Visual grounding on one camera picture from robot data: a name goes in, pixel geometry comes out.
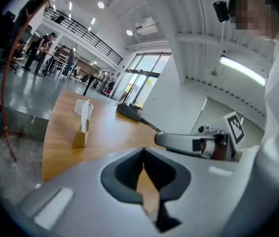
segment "concrete floor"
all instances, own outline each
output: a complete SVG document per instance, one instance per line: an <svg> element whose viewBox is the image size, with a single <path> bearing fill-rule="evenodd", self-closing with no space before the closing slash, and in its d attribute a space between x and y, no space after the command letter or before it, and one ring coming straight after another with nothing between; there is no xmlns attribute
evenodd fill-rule
<svg viewBox="0 0 279 237"><path fill-rule="evenodd" d="M6 81L5 106L19 112L50 119L55 102L63 89L72 90L78 94L83 94L86 84L73 78L61 78L58 76L37 77L32 72L35 71L37 62L34 61L31 70L26 71L21 66L26 59L20 64L17 73L10 70ZM0 89L3 73L0 73ZM117 106L117 102L105 97L89 87L87 97L97 99L108 104Z"/></svg>
<svg viewBox="0 0 279 237"><path fill-rule="evenodd" d="M25 62L20 64L17 73L9 70L6 81L5 106L10 108L10 111L6 111L8 126L13 131L23 133L21 138L9 137L17 157L16 163L10 158L5 141L0 139L0 196L15 205L34 190L37 183L42 183L43 139L47 119L50 119L59 94L63 89L83 94L86 88L86 84L72 78L37 77L32 73L37 62L33 62L32 72L21 67ZM2 78L3 73L0 73L0 89ZM92 87L86 96L117 105L116 101Z"/></svg>

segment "balcony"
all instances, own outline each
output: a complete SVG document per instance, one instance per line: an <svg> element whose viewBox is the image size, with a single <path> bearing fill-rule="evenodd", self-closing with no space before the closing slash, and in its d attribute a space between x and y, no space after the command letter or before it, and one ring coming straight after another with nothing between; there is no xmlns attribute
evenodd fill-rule
<svg viewBox="0 0 279 237"><path fill-rule="evenodd" d="M95 34L88 31L86 27L79 24L77 21L70 19L66 14L61 13L51 7L44 11L44 16L53 20L54 22L60 24L61 26L69 29L74 34L78 35L89 44L94 46L97 50L102 52L108 57L112 62L119 65L123 58L118 55L111 47L109 47L105 42L98 38Z"/></svg>

